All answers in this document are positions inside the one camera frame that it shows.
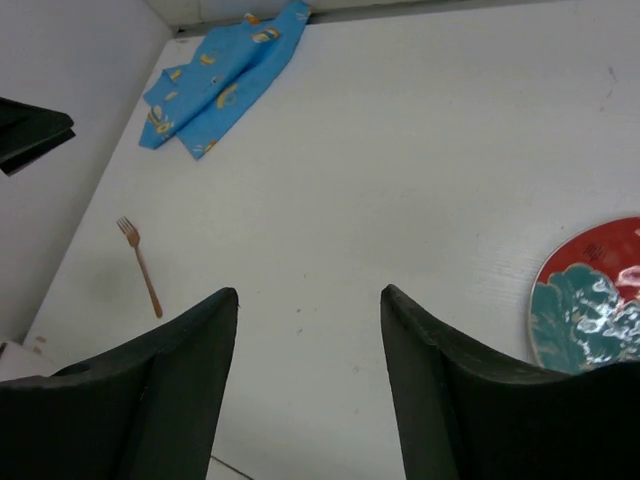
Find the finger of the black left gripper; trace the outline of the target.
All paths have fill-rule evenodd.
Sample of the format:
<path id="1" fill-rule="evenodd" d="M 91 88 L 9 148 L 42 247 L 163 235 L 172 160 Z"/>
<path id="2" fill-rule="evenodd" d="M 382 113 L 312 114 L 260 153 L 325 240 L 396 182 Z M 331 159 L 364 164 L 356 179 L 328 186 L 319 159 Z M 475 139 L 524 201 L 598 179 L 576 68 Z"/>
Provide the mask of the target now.
<path id="1" fill-rule="evenodd" d="M 71 140 L 74 121 L 62 112 L 1 99 L 1 171 L 11 176 Z"/>

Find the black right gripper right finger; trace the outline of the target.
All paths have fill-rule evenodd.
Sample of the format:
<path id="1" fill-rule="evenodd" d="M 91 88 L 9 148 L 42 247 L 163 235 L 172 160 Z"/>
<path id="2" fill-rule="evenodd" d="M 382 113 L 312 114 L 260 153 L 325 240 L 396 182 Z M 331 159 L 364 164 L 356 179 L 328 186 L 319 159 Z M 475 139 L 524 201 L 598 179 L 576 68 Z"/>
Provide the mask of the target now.
<path id="1" fill-rule="evenodd" d="M 579 375 L 496 351 L 396 286 L 381 333 L 409 479 L 635 479 L 639 366 Z"/>

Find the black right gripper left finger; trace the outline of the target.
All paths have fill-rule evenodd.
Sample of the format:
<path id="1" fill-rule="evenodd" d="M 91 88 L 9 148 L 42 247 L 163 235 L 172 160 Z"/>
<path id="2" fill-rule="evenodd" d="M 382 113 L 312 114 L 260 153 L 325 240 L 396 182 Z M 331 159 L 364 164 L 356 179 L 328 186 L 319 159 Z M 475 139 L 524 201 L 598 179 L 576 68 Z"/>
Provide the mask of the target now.
<path id="1" fill-rule="evenodd" d="M 2 382 L 2 478 L 205 478 L 237 323 L 223 288 L 51 376 Z"/>

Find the blue space-print cloth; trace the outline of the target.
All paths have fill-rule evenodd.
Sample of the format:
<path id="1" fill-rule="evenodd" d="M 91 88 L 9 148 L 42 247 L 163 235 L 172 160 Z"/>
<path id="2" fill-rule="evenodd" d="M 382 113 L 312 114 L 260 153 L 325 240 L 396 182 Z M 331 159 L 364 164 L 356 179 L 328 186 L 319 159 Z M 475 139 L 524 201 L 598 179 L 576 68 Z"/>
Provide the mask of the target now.
<path id="1" fill-rule="evenodd" d="M 292 1 L 269 21 L 248 13 L 209 31 L 189 63 L 163 70 L 144 94 L 139 145 L 155 150 L 176 137 L 194 159 L 204 156 L 287 66 L 310 15 Z"/>

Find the copper fork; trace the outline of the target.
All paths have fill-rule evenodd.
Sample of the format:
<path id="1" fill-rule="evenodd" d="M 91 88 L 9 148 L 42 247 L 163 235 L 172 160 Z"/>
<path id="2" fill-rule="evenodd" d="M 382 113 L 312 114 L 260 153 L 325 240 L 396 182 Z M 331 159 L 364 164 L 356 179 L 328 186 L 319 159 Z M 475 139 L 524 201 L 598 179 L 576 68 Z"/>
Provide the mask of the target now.
<path id="1" fill-rule="evenodd" d="M 142 275 L 143 275 L 143 279 L 147 288 L 147 291 L 149 293 L 150 296 L 150 300 L 151 300 L 151 304 L 152 304 L 152 308 L 154 311 L 155 316 L 160 319 L 163 317 L 163 309 L 162 306 L 160 304 L 159 298 L 157 296 L 157 293 L 155 291 L 154 285 L 152 283 L 152 280 L 149 276 L 149 272 L 147 269 L 147 266 L 145 264 L 145 261 L 143 259 L 141 250 L 140 250 L 140 234 L 137 230 L 137 228 L 133 225 L 133 223 L 127 219 L 126 217 L 121 217 L 117 220 L 117 225 L 119 227 L 119 229 L 121 230 L 121 232 L 124 234 L 124 236 L 127 239 L 127 242 L 129 243 L 130 247 L 133 249 L 134 254 L 136 256 L 138 265 L 141 269 Z"/>

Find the red and teal plate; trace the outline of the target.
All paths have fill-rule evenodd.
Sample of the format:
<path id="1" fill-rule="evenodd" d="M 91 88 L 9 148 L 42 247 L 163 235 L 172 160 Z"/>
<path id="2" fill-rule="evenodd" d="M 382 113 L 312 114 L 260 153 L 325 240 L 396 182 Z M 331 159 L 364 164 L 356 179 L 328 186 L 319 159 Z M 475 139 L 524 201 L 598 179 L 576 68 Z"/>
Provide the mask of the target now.
<path id="1" fill-rule="evenodd" d="M 639 359 L 639 218 L 567 240 L 533 283 L 528 337 L 536 363 L 580 374 Z"/>

